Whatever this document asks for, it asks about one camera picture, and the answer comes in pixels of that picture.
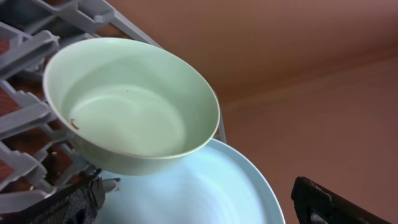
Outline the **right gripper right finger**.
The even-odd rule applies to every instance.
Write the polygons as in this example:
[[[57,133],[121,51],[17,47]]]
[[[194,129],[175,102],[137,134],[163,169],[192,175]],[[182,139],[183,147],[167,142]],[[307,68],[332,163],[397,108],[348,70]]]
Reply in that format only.
[[[306,177],[297,177],[291,193],[301,224],[390,224]]]

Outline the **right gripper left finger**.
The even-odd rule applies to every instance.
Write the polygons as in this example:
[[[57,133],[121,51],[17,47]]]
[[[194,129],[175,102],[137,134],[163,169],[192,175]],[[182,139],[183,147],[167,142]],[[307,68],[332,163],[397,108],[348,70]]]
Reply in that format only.
[[[93,223],[105,201],[100,177],[73,184],[39,203],[1,220],[1,224]]]

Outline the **light blue plate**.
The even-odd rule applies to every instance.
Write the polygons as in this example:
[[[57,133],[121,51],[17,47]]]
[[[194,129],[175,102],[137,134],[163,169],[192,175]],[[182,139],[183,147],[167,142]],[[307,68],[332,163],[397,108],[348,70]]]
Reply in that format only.
[[[119,175],[95,220],[103,224],[284,223],[261,172],[218,140],[152,175]]]

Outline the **green bowl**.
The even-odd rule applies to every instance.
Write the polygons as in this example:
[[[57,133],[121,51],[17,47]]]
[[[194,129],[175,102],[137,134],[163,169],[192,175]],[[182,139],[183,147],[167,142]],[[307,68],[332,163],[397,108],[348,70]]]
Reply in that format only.
[[[122,175],[164,170],[220,125],[209,83],[187,62],[136,40],[95,38],[57,52],[43,75],[47,103],[74,149]]]

